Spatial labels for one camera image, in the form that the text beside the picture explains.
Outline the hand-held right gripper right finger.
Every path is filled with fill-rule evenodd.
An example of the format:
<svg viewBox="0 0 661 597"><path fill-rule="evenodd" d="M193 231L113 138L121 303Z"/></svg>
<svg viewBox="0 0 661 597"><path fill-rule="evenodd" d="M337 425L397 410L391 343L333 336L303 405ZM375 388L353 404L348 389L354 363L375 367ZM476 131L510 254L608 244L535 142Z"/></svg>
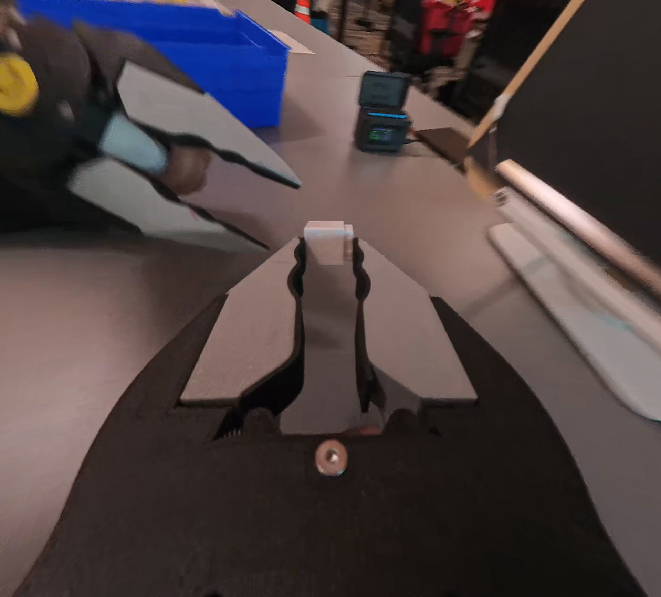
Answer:
<svg viewBox="0 0 661 597"><path fill-rule="evenodd" d="M477 401L428 292L362 239L353 241L356 385L363 412L419 414Z"/></svg>

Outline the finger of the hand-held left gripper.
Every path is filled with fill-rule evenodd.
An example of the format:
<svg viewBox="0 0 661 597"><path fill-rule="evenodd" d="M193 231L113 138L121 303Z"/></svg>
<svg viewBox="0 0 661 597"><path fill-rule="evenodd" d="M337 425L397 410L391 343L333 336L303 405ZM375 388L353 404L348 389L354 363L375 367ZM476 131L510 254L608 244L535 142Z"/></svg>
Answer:
<svg viewBox="0 0 661 597"><path fill-rule="evenodd" d="M260 177L301 188L293 169L211 96L132 62L122 66L116 91L125 114L166 145L202 147Z"/></svg>
<svg viewBox="0 0 661 597"><path fill-rule="evenodd" d="M208 218L178 198L158 192L142 172L113 158L76 167L71 193L136 226L143 235L229 253L262 253L268 246L238 229Z"/></svg>

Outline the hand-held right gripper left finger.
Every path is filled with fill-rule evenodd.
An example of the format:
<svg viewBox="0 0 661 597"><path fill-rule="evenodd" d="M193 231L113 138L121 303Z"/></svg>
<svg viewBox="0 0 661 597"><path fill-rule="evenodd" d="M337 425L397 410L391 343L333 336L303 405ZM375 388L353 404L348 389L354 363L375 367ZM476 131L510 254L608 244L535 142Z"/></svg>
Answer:
<svg viewBox="0 0 661 597"><path fill-rule="evenodd" d="M294 238L230 289L180 396L182 405L280 414L303 386L306 248Z"/></svg>

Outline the blue plastic bin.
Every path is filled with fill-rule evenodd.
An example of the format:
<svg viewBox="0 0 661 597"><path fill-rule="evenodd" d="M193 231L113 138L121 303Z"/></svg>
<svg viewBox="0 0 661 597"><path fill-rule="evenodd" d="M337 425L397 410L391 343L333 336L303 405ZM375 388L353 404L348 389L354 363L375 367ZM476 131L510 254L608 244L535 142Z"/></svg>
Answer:
<svg viewBox="0 0 661 597"><path fill-rule="evenodd" d="M28 18L131 33L250 129L280 123L289 48L242 12L137 0L16 0Z"/></svg>

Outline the small white plastic block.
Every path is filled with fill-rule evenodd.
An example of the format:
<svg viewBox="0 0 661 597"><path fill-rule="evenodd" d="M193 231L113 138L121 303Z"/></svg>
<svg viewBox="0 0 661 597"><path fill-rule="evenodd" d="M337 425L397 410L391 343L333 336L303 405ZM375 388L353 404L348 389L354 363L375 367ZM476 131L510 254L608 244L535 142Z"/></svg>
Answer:
<svg viewBox="0 0 661 597"><path fill-rule="evenodd" d="M319 265L340 266L353 260L354 229L344 221L309 221L303 239Z"/></svg>

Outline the person's left hand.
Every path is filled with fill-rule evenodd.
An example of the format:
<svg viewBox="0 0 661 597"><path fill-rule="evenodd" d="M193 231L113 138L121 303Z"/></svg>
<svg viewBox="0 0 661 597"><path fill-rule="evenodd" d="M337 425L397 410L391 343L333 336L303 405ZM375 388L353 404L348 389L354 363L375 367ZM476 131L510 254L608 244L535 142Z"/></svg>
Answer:
<svg viewBox="0 0 661 597"><path fill-rule="evenodd" d="M177 196L201 190L214 154L207 149L173 145L160 181Z"/></svg>

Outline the black charging case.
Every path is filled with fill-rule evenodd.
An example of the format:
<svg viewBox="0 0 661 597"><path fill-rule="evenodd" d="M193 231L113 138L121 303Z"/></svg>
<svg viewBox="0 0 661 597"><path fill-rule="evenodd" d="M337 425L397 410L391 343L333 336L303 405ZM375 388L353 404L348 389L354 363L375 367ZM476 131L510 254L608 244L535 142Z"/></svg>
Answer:
<svg viewBox="0 0 661 597"><path fill-rule="evenodd" d="M411 120L404 107L410 77L403 73L366 71L358 95L354 146L361 152L398 154L407 142Z"/></svg>

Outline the white board stand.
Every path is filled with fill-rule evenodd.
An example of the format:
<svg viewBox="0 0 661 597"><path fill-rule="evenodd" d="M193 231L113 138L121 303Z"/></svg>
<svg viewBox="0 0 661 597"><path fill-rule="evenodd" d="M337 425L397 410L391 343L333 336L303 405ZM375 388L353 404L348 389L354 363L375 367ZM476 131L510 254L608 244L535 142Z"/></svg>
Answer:
<svg viewBox="0 0 661 597"><path fill-rule="evenodd" d="M614 395L660 423L660 267L512 159L489 240Z"/></svg>

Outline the red bag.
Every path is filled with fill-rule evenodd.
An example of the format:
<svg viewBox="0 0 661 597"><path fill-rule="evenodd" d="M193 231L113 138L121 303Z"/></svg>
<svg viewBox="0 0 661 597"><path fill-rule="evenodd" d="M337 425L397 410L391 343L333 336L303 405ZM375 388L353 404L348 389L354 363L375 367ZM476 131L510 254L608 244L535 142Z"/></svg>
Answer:
<svg viewBox="0 0 661 597"><path fill-rule="evenodd" d="M417 52L454 58L476 21L488 18L496 0L420 0Z"/></svg>

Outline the black board with wooden frame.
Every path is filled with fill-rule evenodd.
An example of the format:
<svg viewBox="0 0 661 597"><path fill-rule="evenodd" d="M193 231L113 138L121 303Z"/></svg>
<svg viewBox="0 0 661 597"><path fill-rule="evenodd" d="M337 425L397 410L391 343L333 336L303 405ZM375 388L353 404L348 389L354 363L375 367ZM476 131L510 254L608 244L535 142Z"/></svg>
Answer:
<svg viewBox="0 0 661 597"><path fill-rule="evenodd" d="M515 161L660 266L660 0L586 0L471 154Z"/></svg>

